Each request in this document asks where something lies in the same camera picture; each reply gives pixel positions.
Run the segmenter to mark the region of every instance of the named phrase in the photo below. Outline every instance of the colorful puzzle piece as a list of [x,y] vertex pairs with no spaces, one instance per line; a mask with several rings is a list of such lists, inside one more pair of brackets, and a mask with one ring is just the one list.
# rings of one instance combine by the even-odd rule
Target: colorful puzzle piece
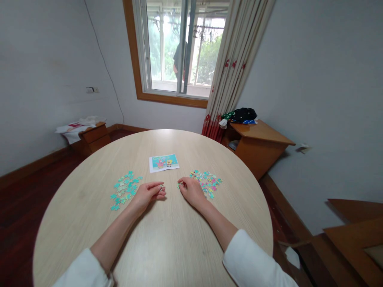
[[206,171],[204,173],[194,170],[190,173],[190,177],[197,180],[202,187],[202,191],[205,197],[214,198],[214,191],[217,191],[216,186],[222,182],[222,179],[216,179],[217,176]]

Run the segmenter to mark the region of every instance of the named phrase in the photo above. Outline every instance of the curtain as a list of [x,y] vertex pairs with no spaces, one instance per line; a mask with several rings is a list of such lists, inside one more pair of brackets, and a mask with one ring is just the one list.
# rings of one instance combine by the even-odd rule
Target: curtain
[[202,135],[221,142],[221,115],[241,95],[275,0],[233,0],[225,23]]

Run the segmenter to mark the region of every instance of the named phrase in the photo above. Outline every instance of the hand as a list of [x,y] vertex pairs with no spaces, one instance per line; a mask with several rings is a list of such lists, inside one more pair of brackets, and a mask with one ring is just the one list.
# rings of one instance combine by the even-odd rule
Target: hand
[[201,185],[195,179],[190,177],[183,177],[178,180],[180,184],[180,191],[184,198],[196,209],[199,209],[201,204],[207,201],[206,197],[203,194]]
[[165,187],[162,187],[161,190],[161,184],[164,184],[164,182],[152,181],[140,185],[136,195],[133,197],[128,207],[132,208],[137,213],[137,215],[140,216],[142,213],[144,213],[149,203],[154,200],[165,198]]

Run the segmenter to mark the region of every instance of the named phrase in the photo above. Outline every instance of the white shirt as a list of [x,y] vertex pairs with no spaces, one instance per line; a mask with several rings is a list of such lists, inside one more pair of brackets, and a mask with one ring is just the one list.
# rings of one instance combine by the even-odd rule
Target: white shirt
[[[238,230],[231,239],[223,264],[239,287],[277,286],[298,287],[295,281],[266,254],[244,230]],[[112,287],[113,276],[104,269],[89,248],[85,249],[57,280],[54,287]]]

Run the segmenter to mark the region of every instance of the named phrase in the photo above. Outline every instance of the wooden nightstand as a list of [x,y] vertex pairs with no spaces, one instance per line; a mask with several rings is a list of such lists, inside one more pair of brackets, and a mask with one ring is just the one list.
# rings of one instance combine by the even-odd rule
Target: wooden nightstand
[[[261,120],[256,125],[228,124],[221,144],[235,153],[259,180],[289,145],[295,143]],[[228,144],[239,140],[237,149]]]
[[95,128],[87,128],[79,136],[81,140],[71,146],[86,157],[112,142],[104,122],[97,123]]

